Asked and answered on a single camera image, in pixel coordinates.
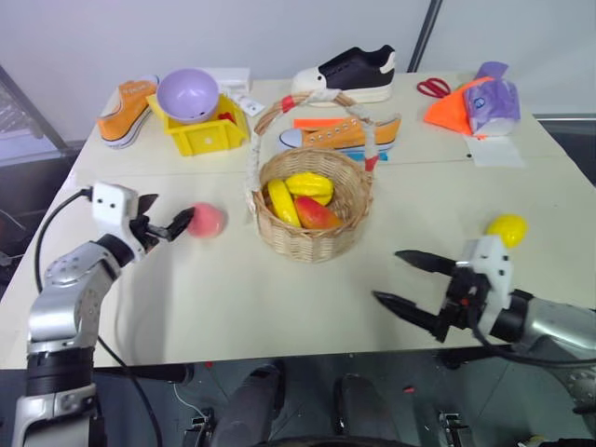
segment purple bowl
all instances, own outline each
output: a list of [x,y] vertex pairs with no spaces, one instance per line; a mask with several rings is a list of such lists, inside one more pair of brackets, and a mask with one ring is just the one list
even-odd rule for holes
[[220,88],[209,73],[182,68],[163,78],[156,96],[166,115],[184,124],[195,124],[211,118],[220,98]]

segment purple bag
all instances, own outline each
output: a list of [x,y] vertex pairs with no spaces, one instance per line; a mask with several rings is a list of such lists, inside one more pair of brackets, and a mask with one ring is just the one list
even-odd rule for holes
[[515,84],[502,79],[507,66],[500,62],[486,62],[479,70],[496,77],[468,88],[466,99],[467,116],[473,135],[497,137],[511,133],[520,121],[520,100]]

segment wicker basket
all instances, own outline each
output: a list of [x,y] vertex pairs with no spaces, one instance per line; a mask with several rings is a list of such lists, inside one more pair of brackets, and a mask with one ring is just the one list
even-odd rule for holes
[[[259,174],[260,137],[269,125],[293,106],[328,101],[344,106],[351,115],[361,120],[366,136],[367,170],[330,149],[298,148],[274,156],[263,165]],[[347,251],[359,239],[373,201],[372,170],[378,159],[378,148],[374,144],[374,123],[365,109],[339,90],[299,93],[271,106],[259,120],[254,133],[247,169],[247,199],[263,240],[277,253],[306,263],[328,261]],[[284,223],[269,210],[270,199],[264,189],[267,182],[287,179],[292,174],[305,171],[324,175],[333,181],[333,199],[329,208],[344,220],[342,226],[326,230],[297,228]]]

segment white paper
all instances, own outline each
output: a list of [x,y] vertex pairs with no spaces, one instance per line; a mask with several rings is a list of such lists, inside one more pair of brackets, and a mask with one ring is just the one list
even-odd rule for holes
[[235,102],[236,105],[249,116],[257,116],[264,109],[264,105],[247,95],[231,92],[229,95],[226,93],[226,96]]
[[238,93],[248,93],[251,90],[251,69],[238,68],[201,68],[215,78],[220,88],[229,88]]
[[474,164],[478,167],[525,168],[520,151],[509,137],[464,136]]

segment yellow fruit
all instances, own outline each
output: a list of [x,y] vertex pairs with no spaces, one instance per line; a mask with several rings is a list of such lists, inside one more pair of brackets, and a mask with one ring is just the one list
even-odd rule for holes
[[[297,195],[293,195],[294,198],[298,198],[298,197],[308,197],[308,196],[297,196]],[[313,200],[315,200],[316,202],[318,202],[319,204],[321,204],[323,207],[327,204],[329,204],[329,202],[332,201],[332,195],[329,194],[328,196],[310,196],[310,198],[312,198]]]
[[300,220],[286,184],[280,179],[272,180],[267,184],[267,191],[271,197],[275,215],[286,224],[300,228]]
[[332,200],[333,182],[314,172],[300,172],[286,179],[288,190],[295,196],[311,197],[325,206]]
[[508,249],[522,242],[528,231],[528,223],[516,214],[501,214],[486,229],[487,235],[499,235]]

